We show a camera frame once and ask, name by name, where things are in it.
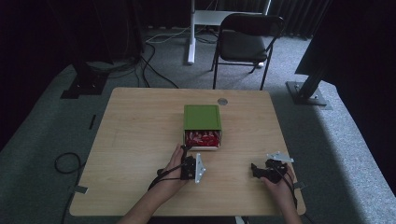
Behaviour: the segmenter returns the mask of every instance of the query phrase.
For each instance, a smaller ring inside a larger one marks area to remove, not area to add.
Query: small round sticker
[[[219,98],[218,99],[218,103],[219,105],[227,105],[228,104],[228,100],[225,98]]]

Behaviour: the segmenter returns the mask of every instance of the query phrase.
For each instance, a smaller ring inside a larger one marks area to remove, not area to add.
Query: desk
[[[268,92],[116,88],[70,207],[74,216],[122,216],[147,191],[158,169],[182,142],[186,104],[215,105],[223,137],[217,151],[201,151],[206,172],[190,181],[154,216],[280,215],[250,164],[264,167],[267,153],[288,151]],[[296,190],[298,212],[304,200]]]
[[[267,15],[271,0],[267,0],[264,6],[263,13],[244,12],[249,14],[264,14]],[[191,0],[191,37],[189,47],[189,58],[187,63],[194,64],[195,62],[195,25],[217,25],[228,15],[235,13],[234,11],[211,11],[211,10],[195,10],[195,0]]]

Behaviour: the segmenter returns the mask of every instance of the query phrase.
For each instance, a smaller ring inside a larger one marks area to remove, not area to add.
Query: black chair
[[[213,67],[215,68],[213,90],[216,88],[219,64],[253,66],[249,72],[251,74],[259,63],[266,61],[260,87],[262,91],[271,61],[273,45],[276,39],[281,36],[283,27],[283,19],[277,16],[247,13],[234,13],[227,16],[219,28],[219,38],[212,63],[211,71],[213,71]],[[265,47],[265,39],[269,42],[267,47]],[[219,63],[219,57],[233,63]]]

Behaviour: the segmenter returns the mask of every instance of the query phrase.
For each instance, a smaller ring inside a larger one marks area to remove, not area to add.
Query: person
[[[172,154],[171,160],[163,169],[163,172],[179,166],[181,164],[182,156],[183,149],[181,148],[181,145],[178,144]],[[178,179],[180,178],[180,173],[181,169],[176,169],[164,177],[169,179],[175,178],[175,180],[160,181],[154,185],[141,197],[141,199],[128,211],[128,213],[121,218],[118,224],[143,224],[149,222],[154,212],[187,184],[188,180]],[[292,183],[294,174],[291,169],[288,169],[288,175],[285,175],[285,178]],[[294,206],[290,189],[285,181],[282,179],[277,184],[274,184],[265,177],[262,177],[261,180],[271,192],[276,205],[279,207],[283,217],[285,218],[285,222],[287,224],[302,223]]]

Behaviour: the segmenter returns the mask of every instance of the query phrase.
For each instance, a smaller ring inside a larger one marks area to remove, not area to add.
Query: box
[[[221,137],[218,105],[184,105],[184,145],[191,150],[217,150]]]

